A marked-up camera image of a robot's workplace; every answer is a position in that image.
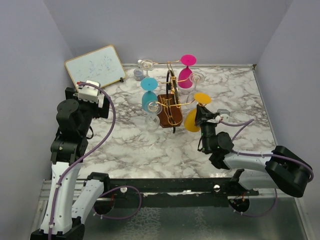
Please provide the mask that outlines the short clear glass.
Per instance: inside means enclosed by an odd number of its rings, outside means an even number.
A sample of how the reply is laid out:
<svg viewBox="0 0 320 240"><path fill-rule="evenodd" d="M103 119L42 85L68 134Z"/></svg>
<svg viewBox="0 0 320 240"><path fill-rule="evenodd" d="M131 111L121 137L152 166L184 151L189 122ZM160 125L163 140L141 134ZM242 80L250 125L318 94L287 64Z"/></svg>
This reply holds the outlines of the short clear glass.
<svg viewBox="0 0 320 240"><path fill-rule="evenodd" d="M149 132L154 132L159 128L160 119L158 114L162 112L162 109L163 107L158 101L150 101L146 104L145 126Z"/></svg>

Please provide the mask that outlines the pink plastic wine glass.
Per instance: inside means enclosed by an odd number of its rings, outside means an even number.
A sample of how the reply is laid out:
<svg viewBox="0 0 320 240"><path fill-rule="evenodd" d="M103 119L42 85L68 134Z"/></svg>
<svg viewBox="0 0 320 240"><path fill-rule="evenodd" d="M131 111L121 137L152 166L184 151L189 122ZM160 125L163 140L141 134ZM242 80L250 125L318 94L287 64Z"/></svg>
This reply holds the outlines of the pink plastic wine glass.
<svg viewBox="0 0 320 240"><path fill-rule="evenodd" d="M185 54L181 57L180 62L185 66L185 68L179 73L178 85L182 89L189 89L193 83L189 79L190 75L193 73L190 66L193 66L197 62L197 58L192 54Z"/></svg>

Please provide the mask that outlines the blue plastic wine glass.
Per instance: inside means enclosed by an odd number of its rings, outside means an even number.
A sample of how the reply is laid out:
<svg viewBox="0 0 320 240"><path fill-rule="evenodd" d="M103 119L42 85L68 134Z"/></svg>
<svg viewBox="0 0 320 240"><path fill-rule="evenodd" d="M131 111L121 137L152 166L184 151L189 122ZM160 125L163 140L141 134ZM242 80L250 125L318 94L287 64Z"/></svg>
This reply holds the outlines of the blue plastic wine glass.
<svg viewBox="0 0 320 240"><path fill-rule="evenodd" d="M141 105L148 112L148 104L158 100L157 95L154 93L154 90L158 87L158 82L155 78L146 77L140 82L140 86L145 91L141 98Z"/></svg>

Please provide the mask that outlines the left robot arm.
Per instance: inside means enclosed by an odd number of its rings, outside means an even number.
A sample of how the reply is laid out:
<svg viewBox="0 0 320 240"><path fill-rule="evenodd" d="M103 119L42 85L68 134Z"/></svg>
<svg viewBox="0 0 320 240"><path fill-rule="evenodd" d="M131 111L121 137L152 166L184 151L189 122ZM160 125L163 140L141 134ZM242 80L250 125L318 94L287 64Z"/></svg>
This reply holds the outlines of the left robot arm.
<svg viewBox="0 0 320 240"><path fill-rule="evenodd" d="M88 146L87 133L91 122L108 118L107 97L98 102L73 96L57 106L58 131L51 144L52 180L47 209L40 228L31 233L32 240L81 240L85 221L98 197L111 190L106 173L92 173L77 200L74 192Z"/></svg>

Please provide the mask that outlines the clear champagne flute glass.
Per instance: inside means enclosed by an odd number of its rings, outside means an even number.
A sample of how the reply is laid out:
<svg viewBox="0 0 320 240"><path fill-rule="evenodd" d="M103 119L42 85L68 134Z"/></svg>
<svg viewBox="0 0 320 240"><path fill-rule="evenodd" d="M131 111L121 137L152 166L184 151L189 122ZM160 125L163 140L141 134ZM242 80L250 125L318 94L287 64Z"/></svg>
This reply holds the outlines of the clear champagne flute glass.
<svg viewBox="0 0 320 240"><path fill-rule="evenodd" d="M149 71L154 69L155 63L150 59L139 59L137 64L140 69L145 71L145 77L149 77Z"/></svg>

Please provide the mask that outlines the orange plastic wine glass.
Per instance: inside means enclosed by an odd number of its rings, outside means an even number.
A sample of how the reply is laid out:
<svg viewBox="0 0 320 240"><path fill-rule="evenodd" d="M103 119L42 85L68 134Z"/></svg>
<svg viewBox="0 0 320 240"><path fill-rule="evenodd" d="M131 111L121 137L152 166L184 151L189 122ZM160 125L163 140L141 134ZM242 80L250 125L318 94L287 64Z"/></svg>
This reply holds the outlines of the orange plastic wine glass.
<svg viewBox="0 0 320 240"><path fill-rule="evenodd" d="M205 105L209 104L212 101L209 95L202 92L196 93L193 98L198 104L200 104L201 107L204 107ZM199 126L196 126L196 114L197 114L197 108L195 107L187 114L184 120L184 127L189 132L195 133L200 131L201 129Z"/></svg>

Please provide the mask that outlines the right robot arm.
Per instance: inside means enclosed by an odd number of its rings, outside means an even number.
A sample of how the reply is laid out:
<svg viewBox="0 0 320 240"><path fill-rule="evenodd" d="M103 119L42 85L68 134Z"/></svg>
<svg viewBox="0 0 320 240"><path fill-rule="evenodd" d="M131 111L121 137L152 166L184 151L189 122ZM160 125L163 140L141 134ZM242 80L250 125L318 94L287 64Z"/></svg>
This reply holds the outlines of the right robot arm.
<svg viewBox="0 0 320 240"><path fill-rule="evenodd" d="M222 120L218 112L211 112L198 104L194 123L200 128L198 151L209 155L217 169L237 170L229 189L240 196L255 188L279 189L285 194L301 198L306 186L314 178L312 167L287 147L278 145L265 152L234 150L233 138L227 132L216 132Z"/></svg>

